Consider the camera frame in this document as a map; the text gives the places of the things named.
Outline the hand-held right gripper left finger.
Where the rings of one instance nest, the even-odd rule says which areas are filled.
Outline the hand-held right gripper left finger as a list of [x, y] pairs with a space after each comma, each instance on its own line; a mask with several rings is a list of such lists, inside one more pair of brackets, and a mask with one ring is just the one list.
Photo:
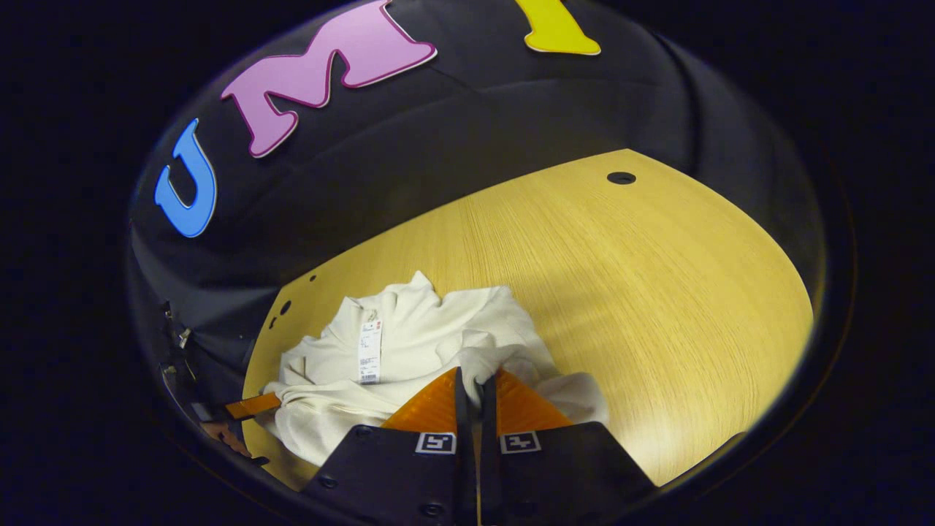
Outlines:
[[347, 525], [476, 525], [470, 401], [442, 373], [383, 425], [352, 427], [302, 489]]

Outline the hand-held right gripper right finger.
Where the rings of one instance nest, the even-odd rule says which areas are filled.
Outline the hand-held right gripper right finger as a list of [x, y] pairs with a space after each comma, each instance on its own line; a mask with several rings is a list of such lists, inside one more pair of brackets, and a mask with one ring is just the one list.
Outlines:
[[572, 423], [505, 370], [482, 394], [481, 524], [610, 525], [657, 494], [602, 423]]

